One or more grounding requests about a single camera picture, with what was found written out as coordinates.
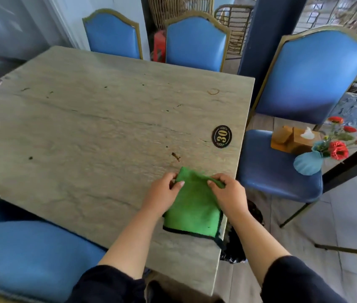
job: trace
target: stain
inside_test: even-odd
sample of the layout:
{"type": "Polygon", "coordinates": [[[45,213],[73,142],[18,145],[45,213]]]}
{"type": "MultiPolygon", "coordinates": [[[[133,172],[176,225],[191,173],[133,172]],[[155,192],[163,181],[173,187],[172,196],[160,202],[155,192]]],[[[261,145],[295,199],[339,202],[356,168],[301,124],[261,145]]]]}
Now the stain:
{"type": "Polygon", "coordinates": [[[207,90],[207,93],[211,94],[211,95],[215,95],[219,93],[219,89],[217,88],[212,88],[211,90],[207,90]]]}
{"type": "Polygon", "coordinates": [[[176,158],[177,162],[180,161],[181,157],[179,157],[176,153],[172,152],[171,155],[174,156],[174,158],[176,158]]]}

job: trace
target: black oval sign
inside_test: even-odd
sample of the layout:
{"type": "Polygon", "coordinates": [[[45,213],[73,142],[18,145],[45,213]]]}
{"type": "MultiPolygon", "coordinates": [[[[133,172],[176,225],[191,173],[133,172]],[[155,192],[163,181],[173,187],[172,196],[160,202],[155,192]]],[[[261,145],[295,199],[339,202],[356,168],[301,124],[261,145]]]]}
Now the black oval sign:
{"type": "Polygon", "coordinates": [[[226,125],[220,125],[212,133],[212,142],[218,148],[224,148],[232,141],[232,131],[226,125]]]}

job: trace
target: stone table top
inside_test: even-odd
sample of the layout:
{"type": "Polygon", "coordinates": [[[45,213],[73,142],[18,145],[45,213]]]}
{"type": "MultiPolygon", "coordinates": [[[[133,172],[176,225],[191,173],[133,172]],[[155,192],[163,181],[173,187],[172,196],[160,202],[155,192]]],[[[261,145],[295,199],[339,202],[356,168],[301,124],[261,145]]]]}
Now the stone table top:
{"type": "MultiPolygon", "coordinates": [[[[109,247],[164,172],[235,176],[253,83],[52,47],[3,77],[0,197],[109,247]],[[211,142],[219,125],[233,134],[223,149],[211,142]]],[[[211,294],[219,255],[160,221],[146,266],[211,294]]]]}

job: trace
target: green microfiber towel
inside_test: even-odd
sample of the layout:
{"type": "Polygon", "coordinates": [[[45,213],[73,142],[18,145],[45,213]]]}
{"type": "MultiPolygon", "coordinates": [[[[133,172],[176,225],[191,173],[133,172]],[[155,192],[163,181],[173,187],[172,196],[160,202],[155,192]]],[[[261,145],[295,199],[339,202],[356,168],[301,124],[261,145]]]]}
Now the green microfiber towel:
{"type": "Polygon", "coordinates": [[[223,212],[218,206],[216,196],[209,188],[207,180],[212,180],[218,187],[225,185],[186,167],[182,167],[176,182],[185,181],[176,201],[164,214],[163,229],[166,231],[188,234],[196,237],[213,239],[221,248],[219,229],[223,212]]]}

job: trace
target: green leaf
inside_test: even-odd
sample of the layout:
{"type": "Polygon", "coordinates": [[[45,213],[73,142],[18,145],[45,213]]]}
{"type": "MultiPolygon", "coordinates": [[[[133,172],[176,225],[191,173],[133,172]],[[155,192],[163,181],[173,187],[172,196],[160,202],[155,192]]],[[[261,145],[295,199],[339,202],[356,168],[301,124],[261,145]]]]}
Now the green leaf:
{"type": "Polygon", "coordinates": [[[337,134],[337,139],[343,140],[343,141],[350,141],[350,140],[354,140],[355,138],[353,136],[351,136],[350,134],[341,133],[341,134],[337,134]]]}

